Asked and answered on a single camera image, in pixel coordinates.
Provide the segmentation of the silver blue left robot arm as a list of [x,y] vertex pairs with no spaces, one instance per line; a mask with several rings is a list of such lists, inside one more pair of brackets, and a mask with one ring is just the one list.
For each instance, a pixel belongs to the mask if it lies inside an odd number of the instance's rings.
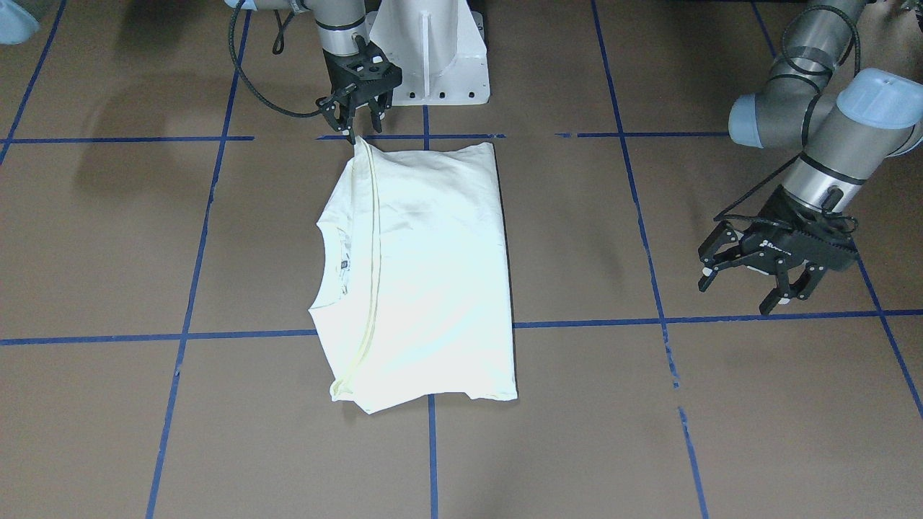
[[848,204],[881,162],[921,144],[921,85],[861,66],[857,23],[864,1],[811,1],[782,33],[761,91],[739,97],[729,114],[732,141],[792,150],[754,216],[729,205],[699,246],[699,291],[720,272],[745,267],[774,278],[759,305],[810,298],[826,273],[858,259],[857,220]]

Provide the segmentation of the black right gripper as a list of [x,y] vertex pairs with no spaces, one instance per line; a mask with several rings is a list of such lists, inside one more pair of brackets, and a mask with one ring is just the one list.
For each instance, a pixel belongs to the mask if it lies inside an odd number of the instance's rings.
[[316,106],[335,131],[355,145],[355,108],[367,105],[373,131],[383,132],[382,121],[392,108],[395,89],[402,85],[403,71],[391,62],[371,40],[358,37],[358,52],[349,56],[323,50],[332,92],[337,97],[321,97]]

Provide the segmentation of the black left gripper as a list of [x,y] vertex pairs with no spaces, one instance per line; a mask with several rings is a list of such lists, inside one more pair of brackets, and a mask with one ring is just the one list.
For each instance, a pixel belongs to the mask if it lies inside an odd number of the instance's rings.
[[[758,251],[764,251],[766,257],[781,257],[771,263],[775,287],[759,304],[759,314],[768,316],[781,303],[810,298],[826,268],[846,270],[856,262],[853,230],[854,224],[840,213],[811,209],[776,187],[744,232],[722,220],[703,240],[697,250],[703,265],[699,292],[705,292],[721,270],[754,266]],[[791,282],[789,267],[803,263],[801,275]]]

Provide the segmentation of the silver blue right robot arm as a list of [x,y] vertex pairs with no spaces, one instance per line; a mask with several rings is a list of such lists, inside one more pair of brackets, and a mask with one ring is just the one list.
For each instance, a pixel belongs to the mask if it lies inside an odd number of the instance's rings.
[[[228,26],[228,50],[235,72],[244,85],[264,106],[292,118],[323,116],[335,131],[355,143],[355,112],[367,107],[371,127],[383,131],[382,119],[392,108],[394,92],[402,85],[402,69],[371,39],[363,1],[228,1],[231,19]],[[284,34],[297,14],[310,12],[319,32],[319,41],[330,79],[330,93],[316,101],[309,112],[296,112],[271,102],[252,84],[243,70],[235,46],[235,29],[244,11],[271,10],[277,17],[276,48],[283,48]]]

